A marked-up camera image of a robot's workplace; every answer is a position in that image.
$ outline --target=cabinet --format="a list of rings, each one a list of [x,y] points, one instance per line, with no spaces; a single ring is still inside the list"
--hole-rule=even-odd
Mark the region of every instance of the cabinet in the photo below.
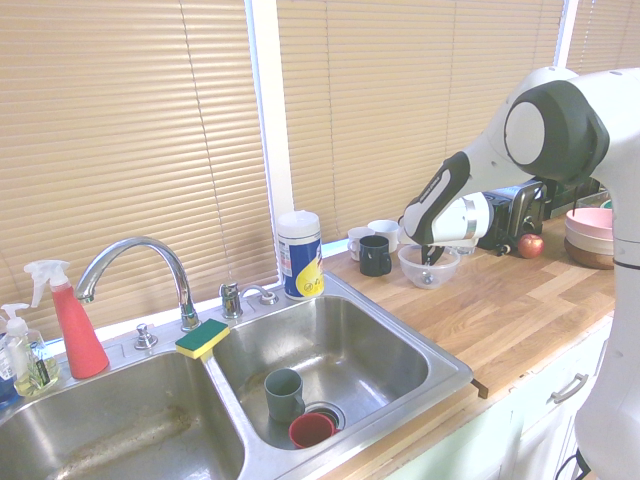
[[[595,382],[610,328],[608,322],[529,372],[504,399],[387,480],[553,480],[577,448],[575,415]],[[554,393],[567,398],[556,404]],[[573,470],[572,463],[560,479],[571,480]]]

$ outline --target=soap dispenser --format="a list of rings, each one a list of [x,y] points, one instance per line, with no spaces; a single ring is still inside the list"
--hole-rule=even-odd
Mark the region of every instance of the soap dispenser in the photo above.
[[[7,350],[16,376],[15,389],[23,397],[33,397],[58,380],[60,367],[37,330],[27,327],[16,310],[29,308],[26,303],[2,305],[7,315]]]
[[[109,358],[96,337],[82,304],[76,299],[73,287],[65,275],[68,262],[40,260],[24,267],[34,282],[32,307],[37,307],[49,283],[69,359],[71,375],[76,379],[93,377],[109,365]]]
[[[20,398],[13,387],[15,375],[13,374],[9,352],[7,351],[6,333],[7,321],[0,316],[0,410]]]

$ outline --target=beige blinds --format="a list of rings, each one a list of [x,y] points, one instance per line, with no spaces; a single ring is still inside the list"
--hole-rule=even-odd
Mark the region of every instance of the beige blinds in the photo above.
[[[640,0],[580,0],[567,67],[577,73],[640,67]]]
[[[0,301],[29,302],[23,266],[148,235],[196,301],[228,276],[276,280],[242,0],[0,1]],[[178,305],[151,250],[119,257],[95,326]],[[50,294],[25,312],[59,335]]]
[[[562,0],[278,0],[297,209],[323,241],[398,218],[531,70]]]

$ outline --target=drawer handle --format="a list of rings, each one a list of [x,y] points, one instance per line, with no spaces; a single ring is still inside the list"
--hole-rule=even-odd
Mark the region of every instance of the drawer handle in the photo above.
[[[560,405],[565,400],[569,400],[576,393],[578,393],[582,389],[582,387],[584,387],[587,384],[587,380],[589,380],[589,375],[587,375],[587,374],[582,375],[580,373],[576,373],[576,376],[575,376],[575,378],[573,380],[571,380],[571,383],[578,382],[578,385],[576,385],[575,387],[573,387],[571,390],[569,390],[566,393],[562,393],[561,394],[560,392],[553,392],[551,394],[551,399],[553,400],[553,403],[555,403],[556,405]]]

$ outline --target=wooden countertop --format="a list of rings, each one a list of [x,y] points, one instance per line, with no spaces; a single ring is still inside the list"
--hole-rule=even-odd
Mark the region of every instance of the wooden countertop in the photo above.
[[[384,478],[385,468],[426,451],[508,394],[534,367],[571,348],[614,306],[613,271],[571,260],[564,216],[546,221],[543,254],[498,257],[477,249],[436,290],[414,287],[392,254],[389,275],[361,275],[348,252],[324,260],[330,271],[397,318],[467,363],[474,385],[364,450],[323,480]]]

